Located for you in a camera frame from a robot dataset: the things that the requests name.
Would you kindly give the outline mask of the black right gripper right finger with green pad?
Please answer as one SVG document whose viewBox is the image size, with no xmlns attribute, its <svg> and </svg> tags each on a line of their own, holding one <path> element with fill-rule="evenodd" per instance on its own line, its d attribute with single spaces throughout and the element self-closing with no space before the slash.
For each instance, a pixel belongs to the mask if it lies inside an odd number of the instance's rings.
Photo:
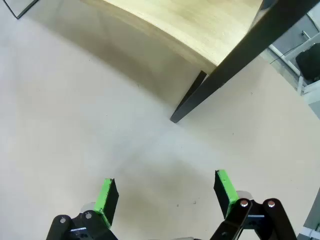
<svg viewBox="0 0 320 240">
<path fill-rule="evenodd" d="M 263 203 L 240 197 L 225 170 L 216 170 L 213 189 L 218 199 L 223 222 L 212 240 L 237 240 L 243 230 L 253 230 L 260 240 L 295 240 L 296 234 L 277 198 Z"/>
</svg>

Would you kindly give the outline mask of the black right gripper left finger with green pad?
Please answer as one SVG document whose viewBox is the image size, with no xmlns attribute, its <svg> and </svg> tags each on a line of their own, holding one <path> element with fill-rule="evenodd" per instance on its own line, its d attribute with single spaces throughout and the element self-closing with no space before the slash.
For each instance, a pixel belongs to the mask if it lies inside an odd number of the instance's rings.
<svg viewBox="0 0 320 240">
<path fill-rule="evenodd" d="M 93 209 L 87 209 L 71 218 L 57 215 L 47 234 L 48 240 L 116 240 L 111 231 L 119 193 L 113 178 L 102 184 Z"/>
</svg>

